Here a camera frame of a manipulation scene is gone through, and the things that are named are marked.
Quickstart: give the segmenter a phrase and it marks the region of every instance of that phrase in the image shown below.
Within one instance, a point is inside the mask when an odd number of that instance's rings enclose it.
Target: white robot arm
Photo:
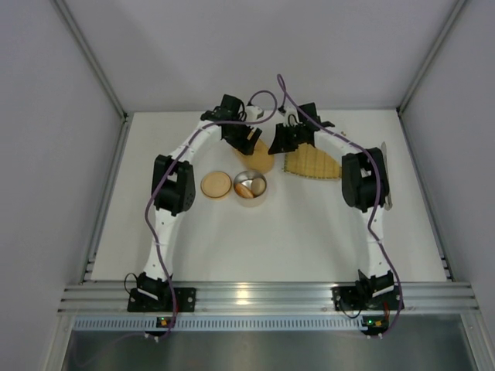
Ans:
[[[222,139],[221,127],[214,125],[209,128],[202,129],[203,126],[211,121],[200,121],[196,127],[196,130],[200,130],[200,133],[194,138],[191,145],[188,145],[189,138],[187,138],[182,145],[180,145],[174,152],[170,154],[172,159],[177,156],[186,148],[186,152],[181,157],[181,162],[188,161],[193,166],[201,159],[204,154],[211,148],[212,145],[219,142]],[[169,271],[169,274],[173,274],[173,246],[176,242],[177,231],[179,229],[180,222],[184,213],[180,213],[177,216],[173,216],[167,209],[158,208],[155,209],[155,231],[159,237],[159,249],[162,253],[162,258],[165,262],[165,266]],[[159,263],[158,254],[156,251],[156,243],[152,241],[148,262],[144,269],[146,276],[153,280],[165,281],[165,273],[162,266]]]

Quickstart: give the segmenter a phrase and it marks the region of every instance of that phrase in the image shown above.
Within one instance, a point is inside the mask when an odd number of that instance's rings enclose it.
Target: wooden mat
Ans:
[[[306,143],[285,154],[284,172],[310,179],[339,179],[342,176],[337,161]]]

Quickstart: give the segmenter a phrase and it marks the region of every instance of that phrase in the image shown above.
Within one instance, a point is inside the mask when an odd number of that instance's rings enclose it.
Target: wooden lid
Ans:
[[[211,172],[201,181],[201,191],[210,199],[222,199],[232,186],[230,176],[224,172]]]

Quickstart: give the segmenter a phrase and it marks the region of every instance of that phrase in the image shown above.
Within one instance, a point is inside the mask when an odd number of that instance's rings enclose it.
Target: purple cable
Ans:
[[[371,166],[373,167],[373,171],[374,171],[374,174],[375,174],[375,177],[377,179],[377,194],[375,196],[375,199],[374,199],[374,205],[373,205],[373,210],[371,211],[371,215],[370,215],[370,219],[368,220],[368,225],[367,225],[367,228],[368,228],[368,231],[370,232],[371,236],[373,236],[373,238],[377,241],[377,244],[378,246],[380,247],[380,251],[381,253],[383,254],[385,260],[387,261],[388,265],[390,266],[390,268],[392,269],[392,272],[394,272],[394,276],[397,280],[397,286],[398,286],[398,290],[399,290],[399,306],[398,306],[398,310],[397,310],[397,314],[395,315],[394,317],[394,321],[392,321],[392,323],[390,324],[389,328],[387,329],[386,332],[383,333],[383,335],[387,334],[390,330],[393,329],[393,327],[395,327],[395,324],[397,323],[397,320],[399,318],[399,314],[401,313],[401,308],[402,308],[402,305],[404,304],[404,299],[402,297],[402,284],[401,284],[401,279],[399,278],[399,275],[397,273],[397,270],[395,269],[394,265],[392,264],[392,261],[390,259],[390,257],[388,256],[387,254],[387,251],[385,251],[385,248],[384,248],[384,245],[382,244],[382,242],[380,241],[380,238],[378,238],[377,234],[373,231],[373,228],[371,227],[371,224],[373,222],[373,219],[374,219],[374,216],[375,214],[377,213],[377,209],[378,209],[378,205],[380,204],[380,193],[381,193],[381,180],[380,180],[380,173],[378,171],[378,166],[377,166],[377,163],[374,161],[373,157],[371,156],[370,152],[368,152],[365,148],[361,147],[360,145],[358,145],[357,143],[354,143],[353,141],[350,141],[349,139],[347,139],[346,137],[344,137],[343,135],[340,135],[340,134],[337,134],[336,132],[334,131],[331,131],[330,129],[327,129],[325,127],[323,127],[321,124],[317,123],[316,121],[314,121],[306,112],[304,112],[301,108],[299,108],[299,106],[297,105],[297,103],[294,101],[294,99],[292,99],[292,97],[287,93],[287,88],[286,88],[286,85],[285,85],[285,81],[284,81],[284,78],[282,77],[282,75],[279,73],[277,74],[277,81],[278,81],[278,85],[280,86],[280,88],[282,89],[282,92],[284,93],[284,99],[287,98],[287,100],[289,102],[291,102],[291,104],[294,106],[294,108],[300,113],[302,114],[309,122],[311,122],[313,125],[315,125],[318,129],[320,130],[323,130],[325,131],[327,134],[330,134],[330,135],[333,135],[334,137],[337,137],[338,139],[340,139],[341,141],[344,141],[345,143],[347,143],[348,145],[351,145],[352,147],[354,147],[355,149],[359,150],[359,151],[362,151],[367,157],[368,159],[370,160],[370,163],[371,163]]]
[[[198,136],[198,134],[203,129],[207,129],[207,128],[211,127],[211,126],[219,125],[219,124],[237,124],[237,125],[239,125],[239,124],[244,124],[244,125],[263,124],[264,122],[270,120],[275,115],[275,113],[277,112],[277,104],[278,104],[277,97],[271,91],[269,91],[269,90],[259,90],[259,91],[257,91],[256,93],[253,94],[253,96],[249,100],[249,103],[253,100],[254,97],[256,97],[259,94],[269,94],[273,98],[273,101],[275,102],[275,108],[274,108],[274,110],[272,111],[271,114],[269,114],[266,118],[264,118],[264,119],[262,119],[260,121],[254,121],[254,122],[216,121],[216,122],[210,122],[209,124],[205,124],[201,128],[197,129],[193,133],[193,135],[191,136],[190,140],[188,140],[187,145],[184,147],[184,149],[179,153],[179,155],[173,160],[172,164],[166,170],[165,174],[160,179],[160,182],[158,183],[158,185],[156,186],[155,190],[153,191],[152,196],[150,197],[150,199],[148,201],[148,204],[146,205],[146,209],[145,209],[145,221],[146,221],[146,224],[148,225],[148,228],[152,232],[153,238],[155,239],[156,253],[158,255],[158,260],[159,260],[160,265],[161,265],[161,267],[163,269],[163,272],[165,273],[166,280],[167,280],[167,282],[168,282],[168,284],[170,286],[170,290],[172,292],[172,306],[173,306],[173,309],[172,309],[172,321],[170,322],[170,325],[169,325],[169,328],[167,329],[167,332],[164,334],[163,337],[160,338],[160,340],[166,339],[166,337],[172,331],[172,328],[173,328],[173,326],[176,323],[176,319],[177,319],[177,298],[176,298],[176,293],[174,292],[174,289],[173,289],[172,279],[170,278],[169,272],[167,271],[167,268],[166,268],[165,263],[163,261],[162,252],[160,251],[160,241],[159,241],[158,234],[155,231],[155,228],[152,225],[151,221],[149,220],[149,210],[151,209],[152,204],[155,201],[155,198],[156,198],[156,196],[159,193],[159,190],[162,188],[163,184],[165,183],[165,181],[169,177],[170,173],[172,172],[172,169],[176,166],[177,162],[184,156],[184,154],[186,153],[186,151],[189,149],[189,146],[193,143],[194,139],[196,139],[196,137]]]

